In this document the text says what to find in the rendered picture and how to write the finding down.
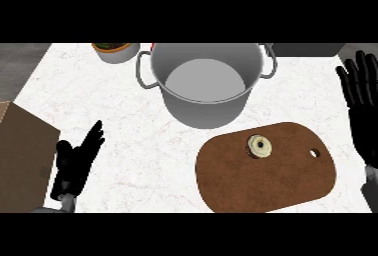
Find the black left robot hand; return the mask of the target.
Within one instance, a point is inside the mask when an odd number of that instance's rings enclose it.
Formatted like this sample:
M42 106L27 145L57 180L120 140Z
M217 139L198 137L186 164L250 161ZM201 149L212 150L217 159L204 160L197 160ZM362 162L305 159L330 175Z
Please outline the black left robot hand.
M67 194L74 197L82 194L104 142L102 121L98 121L80 146L74 147L67 140L57 143L58 174L51 192L54 200L61 201Z

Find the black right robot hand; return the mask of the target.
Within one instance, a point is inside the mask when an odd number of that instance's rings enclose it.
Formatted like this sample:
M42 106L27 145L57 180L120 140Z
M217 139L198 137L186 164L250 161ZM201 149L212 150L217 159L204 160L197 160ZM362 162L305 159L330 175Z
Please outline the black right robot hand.
M365 163L378 169L378 59L356 52L336 68L349 107L350 130L356 151Z

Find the brown wooden cutting board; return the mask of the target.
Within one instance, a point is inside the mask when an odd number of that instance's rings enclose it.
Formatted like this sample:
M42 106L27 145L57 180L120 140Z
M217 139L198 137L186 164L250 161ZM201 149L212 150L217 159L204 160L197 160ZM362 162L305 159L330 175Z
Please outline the brown wooden cutting board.
M251 135L265 136L272 154L254 158ZM303 125L282 122L213 137L198 152L197 183L216 212L269 212L325 197L336 165L325 144Z

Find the large grey metal pot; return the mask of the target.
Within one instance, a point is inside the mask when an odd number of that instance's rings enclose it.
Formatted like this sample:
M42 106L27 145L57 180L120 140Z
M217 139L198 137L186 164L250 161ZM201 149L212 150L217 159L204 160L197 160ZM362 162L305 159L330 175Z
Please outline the large grey metal pot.
M157 43L136 59L144 89L161 89L172 116L214 129L240 116L251 89L278 70L272 43Z

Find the grey plant pot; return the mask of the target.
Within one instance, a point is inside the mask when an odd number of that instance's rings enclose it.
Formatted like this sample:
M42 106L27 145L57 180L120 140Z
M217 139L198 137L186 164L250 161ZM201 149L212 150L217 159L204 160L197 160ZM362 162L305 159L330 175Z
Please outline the grey plant pot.
M93 45L93 49L99 55L99 58L110 64L120 64L127 62L136 55L141 50L139 43L127 43L116 49L101 49Z

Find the brown wooden cabinet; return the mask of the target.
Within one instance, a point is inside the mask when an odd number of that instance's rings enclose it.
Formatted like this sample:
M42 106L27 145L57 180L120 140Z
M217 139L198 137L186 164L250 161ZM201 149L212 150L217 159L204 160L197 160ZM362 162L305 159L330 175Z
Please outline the brown wooden cabinet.
M43 206L59 134L12 101L0 102L0 213Z

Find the dark grey appliance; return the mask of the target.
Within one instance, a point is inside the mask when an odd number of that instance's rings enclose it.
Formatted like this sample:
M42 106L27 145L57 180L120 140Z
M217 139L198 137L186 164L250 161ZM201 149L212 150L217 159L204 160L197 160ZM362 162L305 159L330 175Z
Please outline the dark grey appliance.
M344 43L275 43L272 49L278 57L334 57Z

